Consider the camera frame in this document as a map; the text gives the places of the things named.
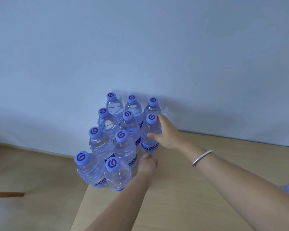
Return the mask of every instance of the table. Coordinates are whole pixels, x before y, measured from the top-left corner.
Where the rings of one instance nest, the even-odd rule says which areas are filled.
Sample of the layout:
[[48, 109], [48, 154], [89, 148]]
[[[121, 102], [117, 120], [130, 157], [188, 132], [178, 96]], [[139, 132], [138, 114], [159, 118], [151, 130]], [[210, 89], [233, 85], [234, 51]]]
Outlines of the table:
[[[182, 134], [274, 184], [289, 183], [289, 147], [187, 132]], [[138, 149], [137, 154], [140, 158], [142, 150]], [[154, 157], [158, 159], [159, 167], [133, 231], [252, 230], [177, 151], [159, 146]], [[110, 187], [98, 189], [89, 185], [71, 231], [84, 230], [117, 194]]]

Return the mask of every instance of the blue bottle cap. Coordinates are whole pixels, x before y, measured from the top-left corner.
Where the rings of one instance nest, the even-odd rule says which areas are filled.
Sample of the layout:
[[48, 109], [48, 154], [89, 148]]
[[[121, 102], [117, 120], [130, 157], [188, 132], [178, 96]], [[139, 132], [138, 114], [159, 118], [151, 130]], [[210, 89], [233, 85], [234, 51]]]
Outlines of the blue bottle cap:
[[156, 114], [151, 113], [147, 115], [147, 122], [149, 124], [155, 124], [158, 120], [158, 117], [156, 116]]
[[79, 166], [84, 166], [89, 163], [91, 157], [90, 154], [86, 151], [80, 151], [74, 158], [74, 161]]
[[152, 106], [152, 107], [158, 105], [158, 99], [156, 97], [151, 97], [149, 99], [149, 105]]
[[133, 118], [134, 118], [134, 114], [133, 114], [131, 111], [127, 110], [127, 111], [124, 111], [124, 112], [123, 112], [123, 119], [124, 119], [124, 120], [130, 121], [130, 120], [132, 120]]
[[107, 94], [107, 100], [112, 102], [115, 101], [117, 99], [117, 96], [114, 92], [110, 92]]
[[90, 138], [95, 140], [101, 137], [101, 135], [102, 135], [102, 129], [100, 127], [95, 126], [89, 129]]
[[108, 158], [108, 160], [106, 161], [106, 169], [109, 172], [116, 172], [118, 171], [118, 169], [120, 168], [120, 160], [113, 156]]
[[128, 138], [127, 132], [125, 130], [120, 130], [116, 133], [116, 140], [119, 143], [124, 143]]
[[135, 96], [135, 95], [129, 95], [129, 96], [127, 97], [127, 102], [128, 102], [129, 104], [135, 104], [135, 103], [137, 102], [137, 96]]
[[97, 112], [100, 118], [106, 118], [109, 115], [109, 111], [106, 108], [101, 108]]

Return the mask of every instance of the person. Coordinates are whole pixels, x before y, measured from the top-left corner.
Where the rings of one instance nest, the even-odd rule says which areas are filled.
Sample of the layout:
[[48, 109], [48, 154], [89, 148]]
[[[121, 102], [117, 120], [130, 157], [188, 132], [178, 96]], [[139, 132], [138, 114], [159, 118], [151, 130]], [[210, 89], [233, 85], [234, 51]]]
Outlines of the person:
[[[158, 114], [158, 120], [162, 134], [149, 133], [148, 137], [176, 149], [192, 163], [207, 152], [185, 140], [162, 114]], [[156, 167], [158, 161], [145, 153], [139, 160], [136, 176], [86, 231], [130, 231]], [[254, 230], [289, 230], [289, 194], [284, 190], [213, 152], [198, 161], [196, 168]]]

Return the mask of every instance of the silver bracelet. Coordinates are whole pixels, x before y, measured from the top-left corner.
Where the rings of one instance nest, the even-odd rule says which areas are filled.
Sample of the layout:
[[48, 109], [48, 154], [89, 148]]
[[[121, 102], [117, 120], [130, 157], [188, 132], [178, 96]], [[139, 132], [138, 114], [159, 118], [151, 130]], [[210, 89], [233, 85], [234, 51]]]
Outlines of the silver bracelet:
[[206, 155], [208, 155], [209, 153], [211, 153], [213, 150], [208, 150], [205, 153], [203, 153], [200, 157], [198, 157], [197, 160], [194, 161], [194, 163], [192, 163], [192, 167], [195, 166], [202, 158], [204, 158]]

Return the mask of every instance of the water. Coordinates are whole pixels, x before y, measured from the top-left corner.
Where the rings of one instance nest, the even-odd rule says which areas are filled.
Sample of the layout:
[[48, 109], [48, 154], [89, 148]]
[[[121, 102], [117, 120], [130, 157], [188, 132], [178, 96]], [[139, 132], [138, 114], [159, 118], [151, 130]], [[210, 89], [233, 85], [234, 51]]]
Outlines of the water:
[[113, 143], [115, 157], [124, 160], [131, 168], [137, 161], [137, 149], [133, 139], [127, 132], [120, 130], [116, 133], [116, 140]]
[[148, 151], [149, 154], [152, 154], [157, 148], [158, 148], [158, 142], [154, 139], [150, 139], [147, 137], [148, 133], [155, 133], [155, 134], [161, 134], [162, 133], [162, 127], [161, 124], [157, 121], [158, 117], [156, 114], [148, 114], [147, 120], [144, 122], [140, 137], [141, 137], [141, 148], [144, 151]]
[[122, 191], [131, 181], [131, 168], [117, 157], [110, 157], [106, 161], [105, 178], [111, 188]]
[[77, 173], [88, 184], [100, 188], [106, 186], [105, 178], [105, 162], [94, 154], [86, 151], [81, 151], [75, 156], [77, 164]]
[[134, 114], [130, 110], [123, 112], [123, 121], [120, 124], [120, 128], [125, 130], [133, 139], [136, 147], [140, 146], [140, 126], [134, 118]]
[[123, 104], [117, 99], [117, 96], [114, 92], [110, 92], [107, 94], [107, 103], [106, 109], [108, 109], [109, 113], [115, 116], [118, 123], [120, 124], [123, 117], [122, 113], [124, 112]]
[[112, 139], [100, 127], [89, 129], [89, 136], [89, 146], [93, 153], [99, 155], [104, 161], [111, 156], [115, 156]]
[[116, 138], [116, 132], [120, 130], [117, 119], [110, 114], [106, 108], [99, 109], [97, 113], [99, 115], [97, 125], [114, 141]]
[[139, 124], [140, 128], [142, 127], [142, 108], [141, 105], [137, 102], [137, 97], [135, 95], [130, 95], [127, 98], [127, 103], [124, 110], [130, 110], [134, 114], [134, 118], [136, 119], [137, 123]]
[[158, 106], [158, 99], [156, 97], [151, 97], [149, 99], [149, 103], [144, 109], [143, 122], [147, 120], [147, 115], [149, 113], [154, 113], [154, 114], [162, 113], [161, 108]]

